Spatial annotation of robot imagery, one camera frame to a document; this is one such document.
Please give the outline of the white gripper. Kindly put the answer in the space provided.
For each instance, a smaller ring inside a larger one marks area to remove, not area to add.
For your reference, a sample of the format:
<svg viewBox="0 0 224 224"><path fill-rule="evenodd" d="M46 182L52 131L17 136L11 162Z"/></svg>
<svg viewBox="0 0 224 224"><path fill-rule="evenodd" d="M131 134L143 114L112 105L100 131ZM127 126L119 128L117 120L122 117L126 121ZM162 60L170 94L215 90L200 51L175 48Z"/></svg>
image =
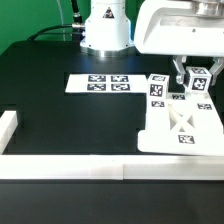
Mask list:
<svg viewBox="0 0 224 224"><path fill-rule="evenodd" d="M194 2L145 0L137 17L134 44L143 54L175 55L176 82L184 83L186 56L216 57L212 83L224 69L224 16L202 16Z"/></svg>

